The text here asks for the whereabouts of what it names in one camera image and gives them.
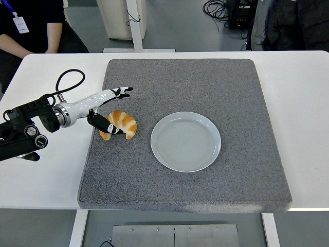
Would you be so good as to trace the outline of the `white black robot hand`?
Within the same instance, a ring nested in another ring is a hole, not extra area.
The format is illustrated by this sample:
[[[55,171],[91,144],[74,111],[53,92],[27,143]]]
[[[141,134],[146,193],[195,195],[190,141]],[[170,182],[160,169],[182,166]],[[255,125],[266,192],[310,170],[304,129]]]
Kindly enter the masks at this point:
[[[128,92],[132,90],[132,87],[103,90],[75,103],[58,104],[57,108],[64,117],[61,127],[70,127],[76,123],[77,119],[86,117],[90,125],[104,133],[122,134],[123,130],[110,123],[105,117],[96,113],[95,110],[111,100],[129,97]]]

